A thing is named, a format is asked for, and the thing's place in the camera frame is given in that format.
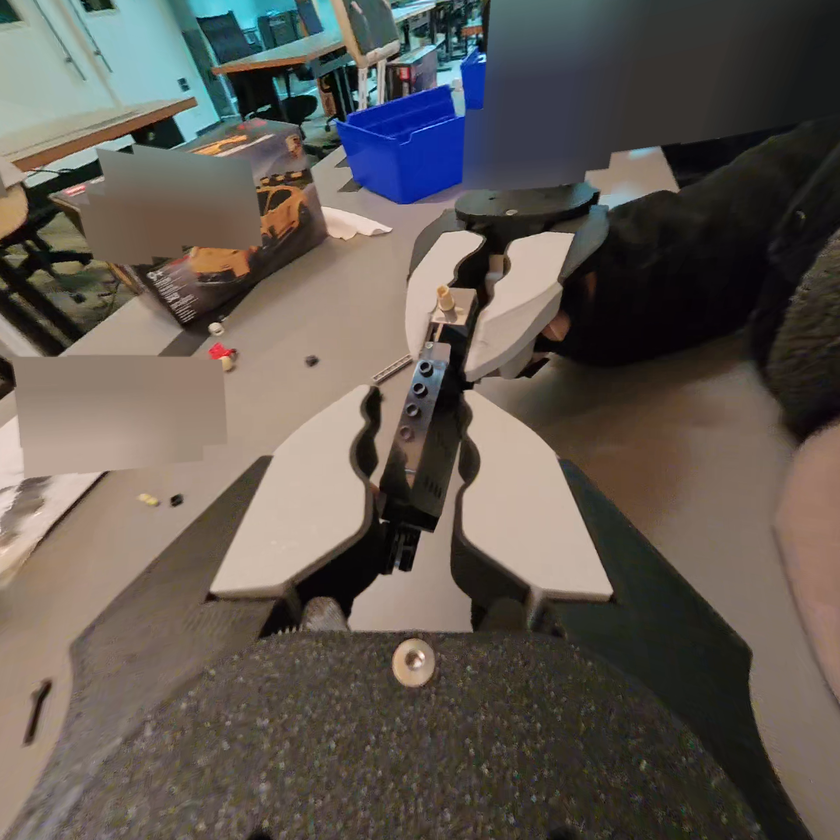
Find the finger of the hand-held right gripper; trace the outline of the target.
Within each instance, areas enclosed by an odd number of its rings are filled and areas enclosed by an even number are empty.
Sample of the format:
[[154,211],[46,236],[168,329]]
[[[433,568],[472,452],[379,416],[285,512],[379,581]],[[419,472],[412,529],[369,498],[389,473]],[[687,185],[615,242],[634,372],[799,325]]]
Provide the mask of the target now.
[[466,369],[478,314],[487,302],[487,238],[470,231],[442,233],[407,281],[406,344],[418,361],[428,342],[450,346],[449,358]]
[[515,378],[530,365],[543,329],[560,309],[561,274],[574,234],[546,232],[514,240],[507,274],[478,313],[465,358],[465,379]]

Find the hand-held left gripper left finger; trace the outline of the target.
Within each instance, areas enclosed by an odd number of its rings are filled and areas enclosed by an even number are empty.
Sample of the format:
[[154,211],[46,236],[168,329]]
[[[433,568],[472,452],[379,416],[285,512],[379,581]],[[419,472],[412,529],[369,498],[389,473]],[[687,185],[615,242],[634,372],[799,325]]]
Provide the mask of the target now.
[[381,408],[381,390],[359,385],[275,450],[210,595],[227,601],[285,595],[363,538],[374,519]]

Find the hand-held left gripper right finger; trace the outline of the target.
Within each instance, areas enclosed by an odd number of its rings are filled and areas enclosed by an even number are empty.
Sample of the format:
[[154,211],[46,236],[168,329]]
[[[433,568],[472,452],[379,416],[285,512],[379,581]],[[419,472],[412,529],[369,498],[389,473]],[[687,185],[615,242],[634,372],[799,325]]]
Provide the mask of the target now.
[[482,394],[467,392],[465,405],[455,535],[529,594],[609,602],[613,586],[557,455]]

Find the black brick car chassis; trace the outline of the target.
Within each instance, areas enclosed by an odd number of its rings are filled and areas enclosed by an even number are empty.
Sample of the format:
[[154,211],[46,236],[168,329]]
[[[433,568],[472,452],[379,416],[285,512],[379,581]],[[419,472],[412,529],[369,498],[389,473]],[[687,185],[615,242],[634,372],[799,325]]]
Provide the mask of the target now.
[[466,428],[464,365],[476,325],[475,289],[437,289],[381,476],[382,572],[412,569],[421,536],[434,532]]

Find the person's right forearm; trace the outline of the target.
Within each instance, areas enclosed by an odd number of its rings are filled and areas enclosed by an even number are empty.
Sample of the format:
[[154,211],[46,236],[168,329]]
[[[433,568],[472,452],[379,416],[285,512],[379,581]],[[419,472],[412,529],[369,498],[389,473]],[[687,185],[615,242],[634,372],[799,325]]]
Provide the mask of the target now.
[[565,340],[539,347],[579,364],[647,361],[739,330],[767,273],[770,238],[795,189],[826,152],[814,121],[761,141],[677,153],[677,192],[608,213],[605,243],[565,282],[593,270],[591,309]]

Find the grey desk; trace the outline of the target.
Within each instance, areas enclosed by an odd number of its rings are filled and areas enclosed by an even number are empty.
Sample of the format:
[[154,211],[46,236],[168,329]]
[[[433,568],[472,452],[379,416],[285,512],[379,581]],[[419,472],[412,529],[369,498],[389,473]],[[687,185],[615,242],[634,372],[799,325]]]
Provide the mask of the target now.
[[[227,446],[199,463],[100,479],[2,592],[2,834],[43,773],[70,704],[70,645],[259,456],[404,356],[415,237],[455,190],[415,205],[346,192],[343,152],[313,169],[322,201],[392,227],[330,240],[225,320]],[[311,354],[320,363],[308,368]],[[739,336],[616,370],[564,360],[480,392],[572,460],[751,647],[764,745],[814,838],[838,838],[838,705],[812,654],[774,538],[791,463],[777,405]],[[139,494],[159,498],[147,507]],[[170,507],[174,494],[179,507]],[[53,680],[35,742],[30,696]]]

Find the person's right hand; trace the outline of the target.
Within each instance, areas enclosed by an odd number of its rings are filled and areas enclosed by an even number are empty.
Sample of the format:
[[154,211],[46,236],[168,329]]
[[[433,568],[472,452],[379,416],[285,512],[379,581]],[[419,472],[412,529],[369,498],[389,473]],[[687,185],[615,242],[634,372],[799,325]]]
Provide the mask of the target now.
[[592,308],[596,283],[597,275],[593,270],[577,275],[566,283],[559,310],[542,330],[545,339],[556,343],[565,340],[574,322]]

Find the blue plastic storage bin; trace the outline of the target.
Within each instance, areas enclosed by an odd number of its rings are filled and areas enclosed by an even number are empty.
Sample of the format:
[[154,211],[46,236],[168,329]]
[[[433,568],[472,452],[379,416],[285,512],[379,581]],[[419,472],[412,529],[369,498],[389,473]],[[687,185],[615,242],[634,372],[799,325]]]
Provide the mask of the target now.
[[462,183],[465,117],[448,86],[353,112],[338,132],[353,179],[393,203],[416,203]]
[[487,57],[480,49],[473,49],[460,63],[460,79],[465,109],[480,110],[484,105]]

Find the black toy car box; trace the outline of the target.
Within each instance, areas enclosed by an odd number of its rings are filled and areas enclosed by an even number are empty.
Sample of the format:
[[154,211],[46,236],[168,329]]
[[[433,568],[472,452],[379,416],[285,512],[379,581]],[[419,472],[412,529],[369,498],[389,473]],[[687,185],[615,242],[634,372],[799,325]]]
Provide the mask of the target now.
[[150,294],[187,327],[215,319],[229,303],[319,246],[327,225],[297,126],[265,119],[231,122],[177,150],[247,161],[260,215],[258,247],[190,247],[179,258],[149,266],[112,267],[129,288]]

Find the dark toy box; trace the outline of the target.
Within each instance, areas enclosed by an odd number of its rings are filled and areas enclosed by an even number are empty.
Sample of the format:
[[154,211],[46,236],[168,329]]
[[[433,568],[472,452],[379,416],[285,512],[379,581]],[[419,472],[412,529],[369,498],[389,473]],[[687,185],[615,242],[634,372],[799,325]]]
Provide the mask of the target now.
[[385,101],[404,98],[438,86],[438,52],[425,45],[390,59],[385,66]]

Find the white wooden book stand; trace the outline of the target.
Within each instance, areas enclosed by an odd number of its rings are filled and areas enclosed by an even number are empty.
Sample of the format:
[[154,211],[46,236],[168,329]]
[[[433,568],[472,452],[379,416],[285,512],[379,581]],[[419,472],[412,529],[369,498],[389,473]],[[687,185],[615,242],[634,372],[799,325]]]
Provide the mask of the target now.
[[[101,475],[69,474],[52,477],[54,480],[46,494],[45,505],[35,520],[38,542],[32,552]],[[14,416],[1,428],[1,489],[14,486],[24,479],[23,449],[19,443],[18,419]]]

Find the wood-framed dark panel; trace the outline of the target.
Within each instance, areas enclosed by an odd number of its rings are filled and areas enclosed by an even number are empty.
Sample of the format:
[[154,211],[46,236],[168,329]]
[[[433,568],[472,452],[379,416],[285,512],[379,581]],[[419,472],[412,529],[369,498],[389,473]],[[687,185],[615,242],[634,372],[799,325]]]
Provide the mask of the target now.
[[401,40],[388,1],[331,1],[343,45],[356,67],[358,110],[369,106],[369,75],[375,71],[376,104],[386,102],[385,72]]

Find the wood-edged office table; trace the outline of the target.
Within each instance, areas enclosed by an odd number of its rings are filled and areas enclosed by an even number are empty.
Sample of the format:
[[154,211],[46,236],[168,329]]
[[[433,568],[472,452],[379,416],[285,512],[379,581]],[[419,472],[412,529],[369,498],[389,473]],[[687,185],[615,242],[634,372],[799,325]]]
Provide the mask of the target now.
[[293,94],[291,73],[309,68],[314,80],[319,81],[347,67],[350,59],[342,40],[323,32],[227,61],[216,66],[213,73],[227,79],[242,121],[265,119],[300,127],[317,111],[319,98]]
[[32,172],[102,143],[142,133],[194,109],[194,97],[138,103],[75,114],[1,137],[1,155],[23,172]]

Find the black office chair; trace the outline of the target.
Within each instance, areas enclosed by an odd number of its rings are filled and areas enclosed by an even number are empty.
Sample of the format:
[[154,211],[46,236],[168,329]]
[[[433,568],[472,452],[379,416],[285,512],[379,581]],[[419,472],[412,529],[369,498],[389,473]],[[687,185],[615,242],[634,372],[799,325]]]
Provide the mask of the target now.
[[196,22],[219,66],[262,51],[259,45],[248,41],[234,12],[230,10],[224,14],[197,17]]

